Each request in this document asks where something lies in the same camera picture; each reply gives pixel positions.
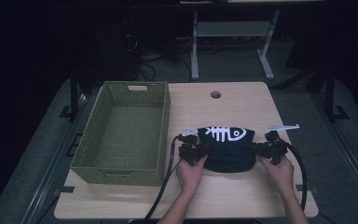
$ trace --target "basket handle hole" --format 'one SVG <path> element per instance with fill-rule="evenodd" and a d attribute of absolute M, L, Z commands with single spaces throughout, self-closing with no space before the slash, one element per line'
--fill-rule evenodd
<path fill-rule="evenodd" d="M 129 91 L 147 91 L 147 86 L 128 86 Z"/>

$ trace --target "table leg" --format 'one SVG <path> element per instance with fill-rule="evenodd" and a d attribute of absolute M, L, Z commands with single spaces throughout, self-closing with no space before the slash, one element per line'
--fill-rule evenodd
<path fill-rule="evenodd" d="M 274 75 L 272 73 L 271 68 L 269 67 L 269 61 L 267 60 L 267 51 L 269 49 L 269 43 L 271 42 L 272 35 L 274 34 L 275 25 L 278 20 L 280 10 L 276 10 L 274 12 L 274 15 L 272 16 L 272 20 L 269 23 L 268 31 L 266 34 L 266 42 L 264 43 L 264 46 L 262 49 L 257 50 L 258 58 L 261 62 L 261 65 L 263 66 L 264 73 L 266 74 L 267 79 L 274 79 Z"/>
<path fill-rule="evenodd" d="M 193 50 L 191 52 L 191 79 L 198 80 L 199 78 L 199 58 L 197 57 L 197 11 L 195 11 L 193 21 Z"/>

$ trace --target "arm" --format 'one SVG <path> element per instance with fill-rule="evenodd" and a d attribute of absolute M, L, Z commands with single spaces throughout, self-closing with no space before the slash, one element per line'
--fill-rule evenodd
<path fill-rule="evenodd" d="M 293 184 L 293 172 L 295 168 L 292 162 L 286 156 L 282 156 L 281 162 L 278 165 L 271 164 L 266 158 L 258 157 L 258 159 L 266 168 L 269 177 L 281 195 L 288 222 L 290 224 L 308 224 L 309 222 L 295 195 Z"/>
<path fill-rule="evenodd" d="M 170 209 L 168 209 L 167 213 L 159 220 L 158 224 L 183 223 L 187 209 L 199 187 L 202 178 L 202 168 L 205 161 L 206 157 L 201 158 L 195 166 L 191 166 L 186 161 L 179 161 L 179 164 L 176 167 L 176 173 L 182 191 L 173 202 Z"/>

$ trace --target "black clamp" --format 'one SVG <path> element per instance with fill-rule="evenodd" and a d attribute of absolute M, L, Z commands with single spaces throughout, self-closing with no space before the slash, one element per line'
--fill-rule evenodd
<path fill-rule="evenodd" d="M 187 161 L 190 165 L 196 165 L 204 156 L 208 155 L 211 145 L 197 145 L 198 137 L 196 135 L 179 135 L 179 141 L 183 144 L 179 147 L 179 157 Z"/>
<path fill-rule="evenodd" d="M 281 162 L 281 157 L 287 153 L 287 143 L 283 141 L 276 131 L 265 134 L 267 142 L 252 143 L 244 145 L 245 150 L 252 150 L 256 155 L 271 159 L 271 163 L 277 165 Z"/>

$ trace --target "table hole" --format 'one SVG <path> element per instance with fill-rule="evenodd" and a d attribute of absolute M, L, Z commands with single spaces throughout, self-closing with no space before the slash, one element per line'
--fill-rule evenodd
<path fill-rule="evenodd" d="M 220 91 L 212 91 L 211 92 L 211 97 L 214 99 L 219 99 L 222 96 L 222 93 L 220 93 Z"/>

